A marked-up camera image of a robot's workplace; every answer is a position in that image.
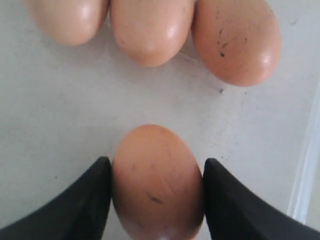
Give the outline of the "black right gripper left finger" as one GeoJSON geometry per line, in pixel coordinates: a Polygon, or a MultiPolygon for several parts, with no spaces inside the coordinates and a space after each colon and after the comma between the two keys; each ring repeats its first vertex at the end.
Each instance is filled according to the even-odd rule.
{"type": "Polygon", "coordinates": [[[2,240],[100,240],[111,204],[111,162],[99,157],[56,198],[2,228],[2,240]]]}

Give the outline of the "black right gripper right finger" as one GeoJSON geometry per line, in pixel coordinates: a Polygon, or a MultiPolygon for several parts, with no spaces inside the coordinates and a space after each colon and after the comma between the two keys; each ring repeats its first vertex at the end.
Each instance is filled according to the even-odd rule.
{"type": "Polygon", "coordinates": [[[280,212],[218,160],[205,161],[204,211],[213,240],[318,240],[319,231],[280,212]]]}

